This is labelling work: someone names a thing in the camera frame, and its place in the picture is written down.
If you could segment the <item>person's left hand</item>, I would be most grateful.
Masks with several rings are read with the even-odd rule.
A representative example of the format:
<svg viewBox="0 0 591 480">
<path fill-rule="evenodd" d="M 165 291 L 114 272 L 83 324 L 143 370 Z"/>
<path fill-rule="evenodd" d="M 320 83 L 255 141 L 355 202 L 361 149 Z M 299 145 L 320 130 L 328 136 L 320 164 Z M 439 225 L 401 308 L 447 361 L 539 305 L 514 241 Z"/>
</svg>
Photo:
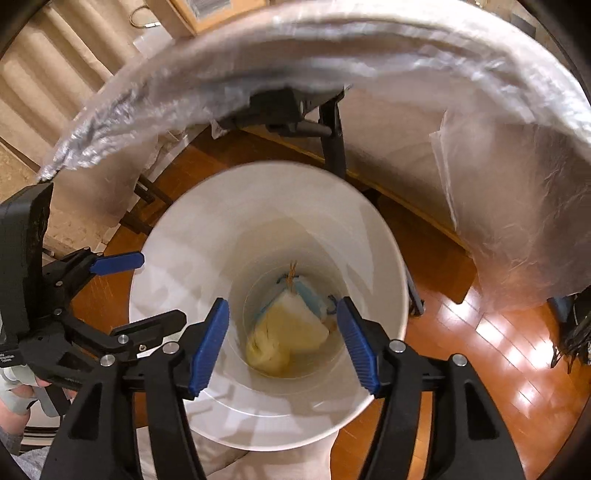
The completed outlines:
<svg viewBox="0 0 591 480">
<path fill-rule="evenodd" d="M 49 383 L 36 379 L 36 386 L 12 381 L 1 374 L 1 440 L 7 448 L 18 449 L 30 419 L 30 406 L 37 400 L 35 389 Z"/>
</svg>

